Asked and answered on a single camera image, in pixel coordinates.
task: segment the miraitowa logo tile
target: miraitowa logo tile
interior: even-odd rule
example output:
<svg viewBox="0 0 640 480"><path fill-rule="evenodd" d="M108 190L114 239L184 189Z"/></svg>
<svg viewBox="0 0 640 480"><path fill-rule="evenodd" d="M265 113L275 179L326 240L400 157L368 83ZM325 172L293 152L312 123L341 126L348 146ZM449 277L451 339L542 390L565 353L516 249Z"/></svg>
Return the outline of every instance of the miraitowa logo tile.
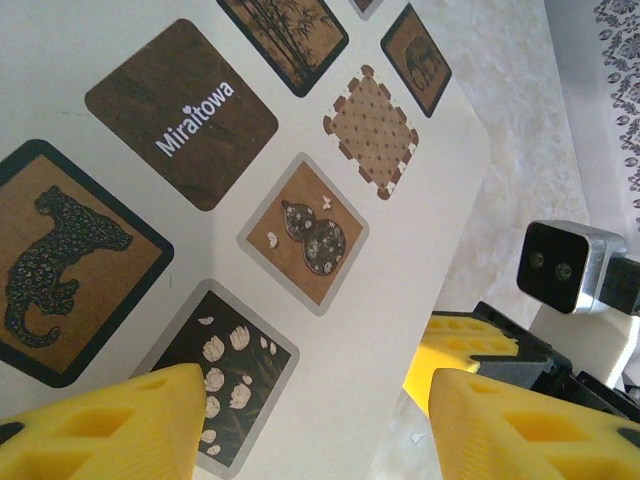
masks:
<svg viewBox="0 0 640 480"><path fill-rule="evenodd" d="M167 128L163 138L156 142L156 147L162 150L167 157L173 157L174 152L180 150L193 135L198 133L200 127L216 113L216 109L219 109L233 94L233 88L227 82L222 82L216 90L200 102L200 105L182 107L182 113L187 117L177 126Z"/></svg>

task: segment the white flower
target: white flower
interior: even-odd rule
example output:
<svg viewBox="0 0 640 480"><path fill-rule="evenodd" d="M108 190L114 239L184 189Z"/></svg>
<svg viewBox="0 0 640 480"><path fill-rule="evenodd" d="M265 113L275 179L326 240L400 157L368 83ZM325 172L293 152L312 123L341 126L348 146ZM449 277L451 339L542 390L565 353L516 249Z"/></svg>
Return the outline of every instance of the white flower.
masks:
<svg viewBox="0 0 640 480"><path fill-rule="evenodd" d="M202 347L202 354L204 358L210 362L217 362L224 353L224 343L217 336L213 336L211 340L204 344Z"/></svg>
<svg viewBox="0 0 640 480"><path fill-rule="evenodd" d="M247 406L247 402L251 398L251 390L243 383L239 383L233 387L231 392L231 402L229 407L235 410L240 410Z"/></svg>
<svg viewBox="0 0 640 480"><path fill-rule="evenodd" d="M220 453L220 445L214 445L212 447L207 448L207 453L209 455L217 455Z"/></svg>
<svg viewBox="0 0 640 480"><path fill-rule="evenodd" d="M220 413L220 402L218 399L214 396L207 397L207 418L214 418L218 413Z"/></svg>
<svg viewBox="0 0 640 480"><path fill-rule="evenodd" d="M202 432L202 435L200 435L200 441L204 443L213 443L216 439L216 435L215 430L205 430Z"/></svg>
<svg viewBox="0 0 640 480"><path fill-rule="evenodd" d="M249 329L247 327L240 326L236 328L231 335L231 345L235 350L244 350L249 345Z"/></svg>
<svg viewBox="0 0 640 480"><path fill-rule="evenodd" d="M207 392L217 392L224 385L224 374L219 368L212 368L204 380L204 388Z"/></svg>
<svg viewBox="0 0 640 480"><path fill-rule="evenodd" d="M267 232L267 238L269 239L269 248L276 248L278 246L278 236L273 232Z"/></svg>

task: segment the bamboo illustration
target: bamboo illustration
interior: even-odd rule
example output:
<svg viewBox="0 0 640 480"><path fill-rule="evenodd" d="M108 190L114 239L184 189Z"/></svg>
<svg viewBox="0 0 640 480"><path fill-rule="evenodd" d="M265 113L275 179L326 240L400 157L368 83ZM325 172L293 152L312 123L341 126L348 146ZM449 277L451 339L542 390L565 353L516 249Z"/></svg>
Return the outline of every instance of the bamboo illustration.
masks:
<svg viewBox="0 0 640 480"><path fill-rule="evenodd" d="M331 27L331 19L319 5L303 6L296 0L235 0L254 22L258 34L273 44L304 83L317 67L309 45L319 24Z"/></svg>

